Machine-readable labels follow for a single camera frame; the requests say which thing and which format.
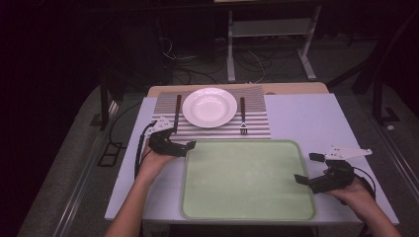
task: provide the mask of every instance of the floor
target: floor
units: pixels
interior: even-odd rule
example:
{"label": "floor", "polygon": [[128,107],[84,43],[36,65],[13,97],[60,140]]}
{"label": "floor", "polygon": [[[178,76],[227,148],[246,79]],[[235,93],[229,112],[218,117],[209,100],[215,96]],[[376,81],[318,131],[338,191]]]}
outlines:
{"label": "floor", "polygon": [[[374,41],[355,41],[347,46],[347,42],[345,36],[313,41],[308,58],[317,81],[327,83],[357,65],[375,45]],[[306,82],[296,56],[301,44],[302,39],[299,38],[237,40],[234,43],[237,83]],[[171,84],[227,83],[225,40],[217,39],[215,45],[215,58],[187,50],[182,50],[182,53],[166,51],[167,55],[176,55],[178,58]],[[394,109],[400,121],[389,122],[386,126],[377,125],[372,117],[372,90],[364,95],[355,95],[351,91],[355,79],[356,75],[331,88],[330,92],[336,95],[360,146],[374,152],[368,161],[399,218],[397,228],[403,236],[418,236],[419,226],[415,220],[419,219],[419,199],[413,192],[417,187],[408,182],[412,178],[405,175],[403,169],[406,170],[406,166],[400,168],[396,165],[400,162],[395,157],[404,158],[413,174],[419,172],[416,159],[419,152],[419,120],[391,88],[384,87],[383,103]],[[122,101],[115,102],[113,105],[118,109],[111,112],[110,124],[101,131],[91,123],[95,115],[100,113],[98,88],[91,93],[80,108],[19,236],[104,234],[110,222],[103,216],[124,158],[124,150],[117,156],[114,167],[100,167],[97,162],[105,153],[109,141],[127,145],[144,96],[127,93]],[[104,162],[112,162],[112,158],[105,157]],[[360,229],[361,226],[319,226],[312,233],[322,237],[352,237],[358,236]],[[231,232],[216,236],[231,236]]]}

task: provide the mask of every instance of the white plate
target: white plate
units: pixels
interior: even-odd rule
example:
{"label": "white plate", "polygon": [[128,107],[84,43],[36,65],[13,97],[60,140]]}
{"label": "white plate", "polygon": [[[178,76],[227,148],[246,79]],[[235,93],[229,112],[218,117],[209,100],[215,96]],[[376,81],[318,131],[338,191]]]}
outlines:
{"label": "white plate", "polygon": [[195,126],[216,127],[230,121],[237,112],[237,102],[227,91],[204,88],[189,95],[182,107],[186,120]]}

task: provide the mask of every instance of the dark background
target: dark background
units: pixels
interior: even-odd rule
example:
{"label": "dark background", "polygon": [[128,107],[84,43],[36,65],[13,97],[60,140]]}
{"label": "dark background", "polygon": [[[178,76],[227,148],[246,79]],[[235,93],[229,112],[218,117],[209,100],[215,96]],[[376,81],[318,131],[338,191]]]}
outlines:
{"label": "dark background", "polygon": [[[18,233],[79,108],[101,78],[108,78],[115,99],[127,90],[146,91],[169,83],[170,65],[160,53],[159,27],[178,45],[196,48],[211,48],[212,39],[226,33],[225,21],[219,20],[225,16],[222,12],[169,14],[165,19],[170,24],[162,24],[147,14],[92,17],[86,11],[112,6],[112,1],[80,2],[1,4],[1,236]],[[415,6],[410,1],[385,2],[323,8],[316,36],[381,36],[387,23],[397,26]],[[402,6],[402,11],[394,6]],[[201,26],[208,30],[199,31]],[[417,115],[418,39],[416,18],[382,73]]]}

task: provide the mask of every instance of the tray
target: tray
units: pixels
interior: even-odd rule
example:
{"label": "tray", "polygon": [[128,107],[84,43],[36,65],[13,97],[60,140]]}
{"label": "tray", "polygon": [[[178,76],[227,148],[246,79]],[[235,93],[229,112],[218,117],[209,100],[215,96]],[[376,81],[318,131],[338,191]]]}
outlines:
{"label": "tray", "polygon": [[298,145],[290,140],[198,140],[186,157],[181,210],[190,219],[309,220],[311,190]]}

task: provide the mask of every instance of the white table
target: white table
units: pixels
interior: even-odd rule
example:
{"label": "white table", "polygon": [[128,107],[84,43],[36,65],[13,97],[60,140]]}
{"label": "white table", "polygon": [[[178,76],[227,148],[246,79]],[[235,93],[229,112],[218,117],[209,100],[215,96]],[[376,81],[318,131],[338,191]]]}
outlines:
{"label": "white table", "polygon": [[[138,113],[126,156],[124,158],[105,218],[113,219],[120,209],[133,182],[133,167],[138,138],[150,123],[156,98],[145,98]],[[333,94],[265,95],[272,139],[291,139],[298,143],[307,166],[309,178],[323,175],[324,163],[310,161],[308,153],[326,153],[332,145],[360,148],[345,116]],[[153,183],[144,209],[144,229],[147,223],[225,223],[225,224],[271,224],[271,225],[325,225],[360,223],[353,211],[333,197],[314,196],[316,215],[308,221],[263,222],[263,221],[205,221],[190,220],[180,211],[184,174],[184,158],[169,163]],[[377,203],[397,224],[386,196],[382,192],[365,157],[349,160],[351,165],[368,172],[377,185]]]}

